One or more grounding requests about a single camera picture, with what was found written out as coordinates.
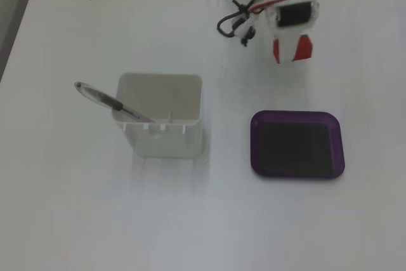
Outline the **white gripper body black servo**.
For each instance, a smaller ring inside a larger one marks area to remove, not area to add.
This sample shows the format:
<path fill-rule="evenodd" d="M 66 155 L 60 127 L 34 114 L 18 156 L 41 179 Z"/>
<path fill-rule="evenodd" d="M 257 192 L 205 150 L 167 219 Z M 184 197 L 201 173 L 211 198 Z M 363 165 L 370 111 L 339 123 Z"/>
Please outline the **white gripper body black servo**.
<path fill-rule="evenodd" d="M 313 27 L 318 18 L 318 0 L 286 0 L 265 10 L 268 25 L 275 31 L 300 30 Z"/>

